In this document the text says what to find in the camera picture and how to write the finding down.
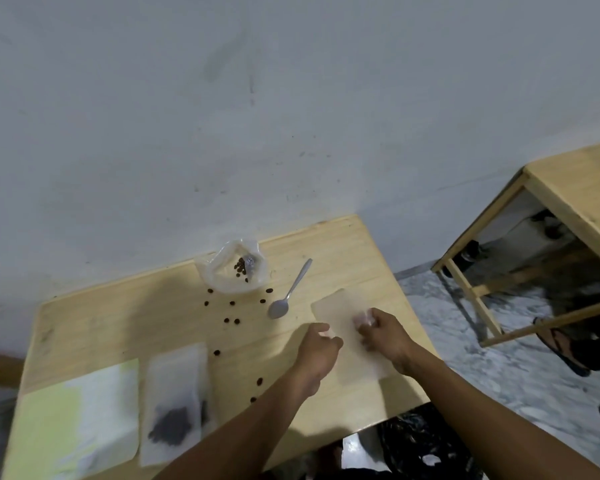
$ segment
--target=spoon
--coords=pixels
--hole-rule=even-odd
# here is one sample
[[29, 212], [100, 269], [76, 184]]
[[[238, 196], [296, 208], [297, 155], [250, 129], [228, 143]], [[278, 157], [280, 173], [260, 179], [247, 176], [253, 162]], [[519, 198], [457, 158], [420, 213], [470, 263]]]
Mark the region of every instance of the spoon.
[[306, 272], [309, 269], [309, 266], [311, 266], [312, 262], [313, 262], [313, 259], [311, 259], [311, 258], [306, 260], [306, 263], [304, 263], [304, 266], [302, 266], [302, 269], [300, 270], [300, 274], [298, 274], [296, 281], [294, 281], [294, 284], [291, 285], [291, 290], [289, 290], [289, 293], [287, 293], [287, 296], [284, 297], [284, 299], [277, 299], [271, 304], [271, 306], [269, 307], [269, 311], [267, 312], [269, 315], [269, 318], [273, 318], [273, 319], [280, 318], [287, 314], [287, 312], [289, 311], [288, 300], [289, 300], [289, 297], [291, 296], [291, 292], [296, 289], [297, 284], [300, 282], [300, 280], [306, 274]]

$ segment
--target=wall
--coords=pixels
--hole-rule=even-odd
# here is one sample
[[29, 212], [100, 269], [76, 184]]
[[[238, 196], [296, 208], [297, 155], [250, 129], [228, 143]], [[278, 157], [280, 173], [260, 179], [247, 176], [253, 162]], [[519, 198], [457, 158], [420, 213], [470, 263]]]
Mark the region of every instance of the wall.
[[358, 212], [394, 271], [600, 141], [600, 0], [0, 0], [0, 351], [35, 305]]

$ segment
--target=person's left hand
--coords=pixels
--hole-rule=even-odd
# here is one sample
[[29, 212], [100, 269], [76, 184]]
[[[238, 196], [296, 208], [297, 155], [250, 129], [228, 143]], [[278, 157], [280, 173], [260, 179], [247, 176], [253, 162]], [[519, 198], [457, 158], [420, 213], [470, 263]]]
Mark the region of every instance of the person's left hand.
[[298, 355], [292, 369], [303, 382], [307, 396], [318, 392], [320, 381], [333, 369], [338, 352], [344, 344], [342, 339], [323, 337], [328, 323], [311, 323], [298, 347]]

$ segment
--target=wooden table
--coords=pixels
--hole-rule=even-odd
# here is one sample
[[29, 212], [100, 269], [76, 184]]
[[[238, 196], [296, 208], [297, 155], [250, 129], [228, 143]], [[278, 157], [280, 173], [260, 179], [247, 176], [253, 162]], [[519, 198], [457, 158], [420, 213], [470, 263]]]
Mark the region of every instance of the wooden table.
[[[453, 257], [464, 249], [467, 243], [484, 229], [522, 189], [535, 195], [586, 244], [592, 253], [578, 251], [568, 256], [561, 255], [540, 266], [521, 269], [491, 282], [472, 286], [452, 261]], [[560, 327], [600, 315], [600, 303], [598, 303], [545, 320], [538, 325], [529, 325], [505, 333], [480, 298], [543, 274], [552, 273], [562, 266], [584, 261], [593, 255], [600, 257], [600, 144], [574, 152], [561, 153], [526, 165], [453, 243], [432, 270], [438, 272], [446, 266], [451, 272], [467, 299], [472, 302], [478, 316], [493, 334], [492, 338], [480, 343], [483, 347], [488, 347], [536, 333], [538, 330]]]
[[[210, 294], [191, 260], [42, 304], [20, 393], [138, 357], [142, 402], [144, 374], [153, 355], [206, 342], [217, 414], [224, 423], [247, 408], [250, 398], [263, 393], [294, 361], [305, 331], [302, 325], [315, 321], [310, 304], [353, 285], [359, 286], [373, 306], [395, 314], [417, 342], [435, 353], [357, 216], [264, 241], [261, 249], [269, 261], [272, 294], [264, 290], [238, 296]], [[270, 320], [266, 314], [270, 302], [284, 297], [308, 257], [313, 258], [313, 265], [296, 288], [289, 313]], [[235, 318], [240, 318], [239, 324], [234, 323]], [[221, 354], [213, 355], [215, 350]], [[256, 384], [258, 378], [264, 379], [261, 387]], [[267, 466], [425, 402], [424, 391], [410, 378], [392, 376], [341, 387], [332, 374], [300, 408]], [[140, 469], [134, 459], [96, 477], [149, 479], [157, 471]]]

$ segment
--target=sandal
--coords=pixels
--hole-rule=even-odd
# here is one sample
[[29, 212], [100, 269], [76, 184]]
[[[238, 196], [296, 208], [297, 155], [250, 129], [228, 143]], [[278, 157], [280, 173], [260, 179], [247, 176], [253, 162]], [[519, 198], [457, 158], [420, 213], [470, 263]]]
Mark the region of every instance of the sandal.
[[[539, 317], [534, 318], [534, 325], [540, 320]], [[544, 339], [542, 337], [540, 337], [540, 335], [538, 335], [536, 333], [536, 337], [538, 339], [540, 339], [540, 341], [542, 343], [544, 343], [544, 345], [551, 350], [551, 352], [553, 352], [554, 354], [558, 355], [558, 357], [560, 357], [562, 359], [562, 361], [567, 364], [569, 366], [569, 368], [574, 371], [577, 375], [579, 375], [580, 377], [588, 377], [591, 375], [591, 371], [589, 369], [585, 369], [584, 367], [579, 366], [578, 364], [576, 364], [574, 361], [572, 361], [570, 358], [566, 357], [564, 354], [562, 354], [562, 350], [560, 349], [560, 344], [558, 343], [558, 340], [555, 338], [555, 329], [554, 328], [550, 328], [549, 329], [551, 331], [551, 336], [553, 338], [553, 343], [555, 344], [556, 348], [553, 348], [552, 346], [550, 346], [548, 343], [546, 343], [544, 341]]]

